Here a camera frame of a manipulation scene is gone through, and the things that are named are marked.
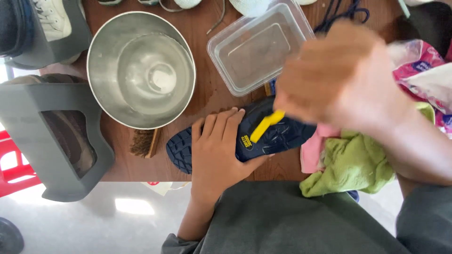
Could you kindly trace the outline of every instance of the metal bowl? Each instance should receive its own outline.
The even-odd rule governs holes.
[[[175,120],[187,107],[196,79],[193,55],[179,31],[141,11],[120,14],[99,29],[87,71],[102,109],[135,129]]]

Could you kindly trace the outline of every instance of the person's left hand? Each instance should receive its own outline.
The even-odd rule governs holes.
[[[198,201],[216,202],[227,188],[248,177],[269,157],[265,155],[244,163],[236,159],[237,128],[244,115],[244,109],[232,108],[193,124],[191,192]]]

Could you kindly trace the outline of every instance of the red stool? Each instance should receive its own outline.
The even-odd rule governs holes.
[[[30,164],[24,165],[22,161],[22,153],[16,144],[14,144],[8,133],[6,131],[2,131],[0,132],[0,159],[3,158],[5,154],[10,152],[16,153],[17,166],[11,169],[3,170],[0,165],[0,197],[41,183]],[[33,177],[14,183],[8,183],[24,176]]]

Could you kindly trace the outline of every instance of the yellow brush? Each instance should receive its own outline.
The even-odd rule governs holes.
[[[253,143],[257,143],[259,141],[260,137],[264,134],[264,132],[270,127],[271,125],[277,124],[279,121],[281,121],[284,118],[285,112],[282,110],[276,110],[273,112],[273,114],[264,117],[260,124],[257,126],[257,128],[253,131],[251,134],[250,140]]]

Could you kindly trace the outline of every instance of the gray shirt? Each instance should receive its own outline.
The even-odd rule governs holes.
[[[304,198],[298,182],[240,182],[219,199],[199,242],[170,234],[162,254],[448,254],[452,188],[405,200],[394,238],[347,193]]]

